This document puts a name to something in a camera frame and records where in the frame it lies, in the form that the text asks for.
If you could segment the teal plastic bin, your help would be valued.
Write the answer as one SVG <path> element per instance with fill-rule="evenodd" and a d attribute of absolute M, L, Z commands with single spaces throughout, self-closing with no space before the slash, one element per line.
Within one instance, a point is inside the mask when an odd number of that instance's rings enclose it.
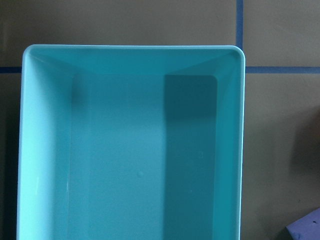
<path fill-rule="evenodd" d="M 19 240 L 238 240 L 245 65 L 233 45 L 23 53 Z"/>

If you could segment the purple foam block left side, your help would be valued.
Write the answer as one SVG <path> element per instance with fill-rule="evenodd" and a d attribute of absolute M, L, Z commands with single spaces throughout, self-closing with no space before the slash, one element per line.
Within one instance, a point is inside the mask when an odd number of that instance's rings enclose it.
<path fill-rule="evenodd" d="M 286 226 L 293 240 L 320 239 L 320 209 L 316 209 Z"/>

